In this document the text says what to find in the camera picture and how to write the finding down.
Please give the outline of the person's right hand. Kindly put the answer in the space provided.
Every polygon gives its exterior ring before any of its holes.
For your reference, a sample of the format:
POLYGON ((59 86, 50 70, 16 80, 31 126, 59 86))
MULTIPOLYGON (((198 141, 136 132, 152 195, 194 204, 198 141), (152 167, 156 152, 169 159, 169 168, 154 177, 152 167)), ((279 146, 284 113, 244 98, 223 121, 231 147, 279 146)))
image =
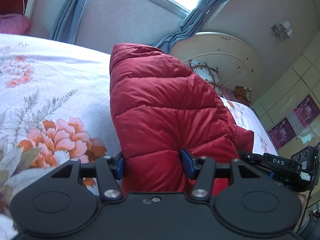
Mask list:
POLYGON ((293 230, 295 233, 298 233, 304 226, 309 222, 309 215, 306 213, 308 197, 304 194, 296 193, 297 197, 301 202, 302 214, 293 230))

